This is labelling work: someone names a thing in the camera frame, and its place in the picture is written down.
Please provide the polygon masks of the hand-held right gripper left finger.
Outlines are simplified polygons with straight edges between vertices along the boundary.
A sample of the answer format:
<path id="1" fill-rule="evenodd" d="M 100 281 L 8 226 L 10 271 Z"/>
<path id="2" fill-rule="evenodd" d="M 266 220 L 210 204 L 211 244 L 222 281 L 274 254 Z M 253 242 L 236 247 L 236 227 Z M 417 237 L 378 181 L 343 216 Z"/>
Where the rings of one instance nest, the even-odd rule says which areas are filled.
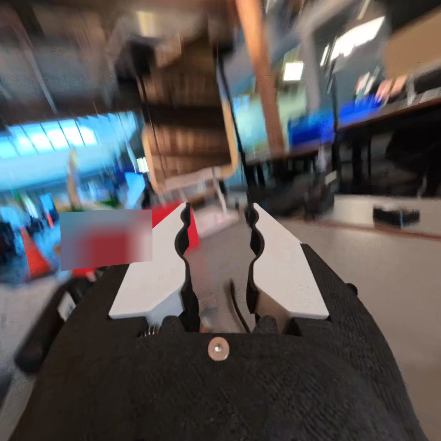
<path id="1" fill-rule="evenodd" d="M 108 313 L 112 320 L 144 318 L 148 331 L 168 316 L 178 317 L 187 332 L 198 333 L 199 302 L 185 259 L 191 209 L 181 203 L 152 230 L 152 257 L 131 263 Z"/>

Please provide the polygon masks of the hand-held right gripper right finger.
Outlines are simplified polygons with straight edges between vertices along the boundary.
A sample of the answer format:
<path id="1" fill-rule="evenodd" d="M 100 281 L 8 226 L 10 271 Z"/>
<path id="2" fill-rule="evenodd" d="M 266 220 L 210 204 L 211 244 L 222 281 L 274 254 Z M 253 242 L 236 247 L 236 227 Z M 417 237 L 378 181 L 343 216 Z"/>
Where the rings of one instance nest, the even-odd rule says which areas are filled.
<path id="1" fill-rule="evenodd" d="M 302 248 L 303 243 L 261 206 L 247 213 L 251 229 L 246 304 L 255 322 L 265 316 L 286 334 L 295 319 L 325 321 L 329 311 Z"/>

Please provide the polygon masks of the red plastic bin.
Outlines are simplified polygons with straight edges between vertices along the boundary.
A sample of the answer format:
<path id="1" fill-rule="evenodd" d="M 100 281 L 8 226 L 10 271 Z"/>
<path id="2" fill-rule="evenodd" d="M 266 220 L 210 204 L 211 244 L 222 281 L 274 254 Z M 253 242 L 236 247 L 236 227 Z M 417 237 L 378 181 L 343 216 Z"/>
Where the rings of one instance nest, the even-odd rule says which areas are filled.
<path id="1" fill-rule="evenodd" d="M 180 201 L 168 202 L 164 206 L 156 205 L 152 207 L 151 208 L 152 226 L 155 227 L 158 223 L 160 223 L 166 216 L 168 216 L 171 212 L 173 212 L 173 210 L 176 209 L 179 206 L 179 204 Z M 194 212 L 192 209 L 190 209 L 190 219 L 191 219 L 191 224 L 188 229 L 188 237 L 189 237 L 189 247 L 187 249 L 188 251 L 199 249 L 201 246 L 199 234 L 195 224 Z M 102 268 L 103 267 L 73 269 L 71 270 L 71 273 L 74 278 L 85 277 L 88 278 L 89 280 L 95 280 L 96 278 L 95 273 Z"/>

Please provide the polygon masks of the orange traffic cone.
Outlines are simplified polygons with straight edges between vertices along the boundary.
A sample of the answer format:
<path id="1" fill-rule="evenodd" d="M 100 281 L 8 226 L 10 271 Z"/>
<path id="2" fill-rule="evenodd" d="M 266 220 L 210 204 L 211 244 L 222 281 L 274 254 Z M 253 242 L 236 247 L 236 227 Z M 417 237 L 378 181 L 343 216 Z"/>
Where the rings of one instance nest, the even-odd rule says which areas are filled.
<path id="1" fill-rule="evenodd" d="M 25 279 L 27 281 L 46 277 L 53 273 L 49 262 L 42 255 L 34 240 L 30 237 L 24 227 L 19 229 L 23 241 L 25 257 L 28 265 L 28 271 Z"/>

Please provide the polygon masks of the small black box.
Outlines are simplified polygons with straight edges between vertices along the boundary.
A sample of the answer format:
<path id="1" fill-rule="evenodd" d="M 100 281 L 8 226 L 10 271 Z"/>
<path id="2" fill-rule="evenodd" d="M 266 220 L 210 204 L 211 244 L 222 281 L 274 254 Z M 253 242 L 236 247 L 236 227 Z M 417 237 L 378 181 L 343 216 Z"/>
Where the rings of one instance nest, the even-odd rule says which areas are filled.
<path id="1" fill-rule="evenodd" d="M 396 206 L 373 206 L 373 222 L 375 224 L 389 225 L 403 228 L 420 222 L 421 212 Z"/>

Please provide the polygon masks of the blue plastic bin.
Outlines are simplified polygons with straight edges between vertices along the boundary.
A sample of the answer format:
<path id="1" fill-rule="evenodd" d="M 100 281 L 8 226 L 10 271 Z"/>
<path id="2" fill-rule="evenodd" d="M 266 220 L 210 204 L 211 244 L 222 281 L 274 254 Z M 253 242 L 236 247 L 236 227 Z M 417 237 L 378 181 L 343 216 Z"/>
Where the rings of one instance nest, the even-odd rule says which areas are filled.
<path id="1" fill-rule="evenodd" d="M 322 144 L 334 140 L 334 116 L 324 111 L 305 114 L 288 120 L 288 142 L 290 147 L 319 141 Z"/>
<path id="2" fill-rule="evenodd" d="M 366 119 L 382 107 L 383 101 L 375 94 L 362 96 L 359 99 L 346 102 L 339 110 L 339 126 L 345 126 Z"/>

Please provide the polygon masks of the wooden desk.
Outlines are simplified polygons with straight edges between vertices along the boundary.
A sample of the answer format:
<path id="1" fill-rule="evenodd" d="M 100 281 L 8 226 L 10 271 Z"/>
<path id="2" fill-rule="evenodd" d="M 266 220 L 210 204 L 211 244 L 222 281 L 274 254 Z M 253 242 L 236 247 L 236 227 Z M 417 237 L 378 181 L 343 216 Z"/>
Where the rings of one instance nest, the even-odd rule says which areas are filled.
<path id="1" fill-rule="evenodd" d="M 339 126 L 339 111 L 328 111 L 334 116 L 334 140 L 331 145 L 332 170 L 341 176 L 344 162 L 340 158 L 340 148 L 347 146 L 352 151 L 350 164 L 352 178 L 347 184 L 341 184 L 344 194 L 367 195 L 377 194 L 372 182 L 372 151 L 371 141 L 374 135 L 396 130 L 420 129 L 432 124 L 440 128 L 440 96 L 431 100 L 423 100 L 422 94 L 416 96 L 410 104 L 406 100 L 393 102 L 369 115 L 366 119 Z M 265 186 L 262 165 L 269 163 L 285 163 L 290 160 L 318 157 L 320 142 L 289 147 L 282 153 L 263 153 L 254 157 L 242 157 L 246 182 L 250 185 Z"/>

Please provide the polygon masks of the wooden post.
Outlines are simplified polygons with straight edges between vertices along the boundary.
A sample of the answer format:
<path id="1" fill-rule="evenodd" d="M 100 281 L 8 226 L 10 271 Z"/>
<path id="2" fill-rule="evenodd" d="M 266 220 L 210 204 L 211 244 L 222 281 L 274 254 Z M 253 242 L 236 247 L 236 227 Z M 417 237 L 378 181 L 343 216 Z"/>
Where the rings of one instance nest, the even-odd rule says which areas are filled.
<path id="1" fill-rule="evenodd" d="M 261 97 L 269 149 L 272 154 L 281 153 L 284 151 L 284 135 L 277 105 L 276 81 L 268 57 L 262 4 L 257 0 L 236 0 L 235 4 Z"/>

